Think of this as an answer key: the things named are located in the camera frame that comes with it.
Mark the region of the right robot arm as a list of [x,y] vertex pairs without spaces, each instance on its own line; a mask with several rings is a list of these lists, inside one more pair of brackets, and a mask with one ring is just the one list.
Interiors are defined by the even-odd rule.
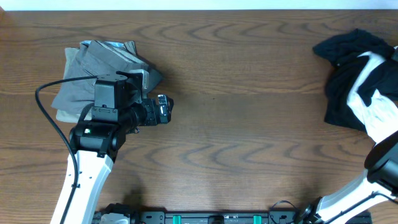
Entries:
[[385,201],[397,203],[397,133],[376,144],[360,176],[339,191],[318,198],[295,223],[347,223]]

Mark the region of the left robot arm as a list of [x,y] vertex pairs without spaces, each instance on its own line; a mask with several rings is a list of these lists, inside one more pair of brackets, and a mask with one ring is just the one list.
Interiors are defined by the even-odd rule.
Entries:
[[96,78],[91,119],[81,117],[70,131],[71,154],[52,223],[91,223],[103,185],[127,134],[139,126],[167,124],[174,101],[167,95],[146,98],[146,78],[116,72]]

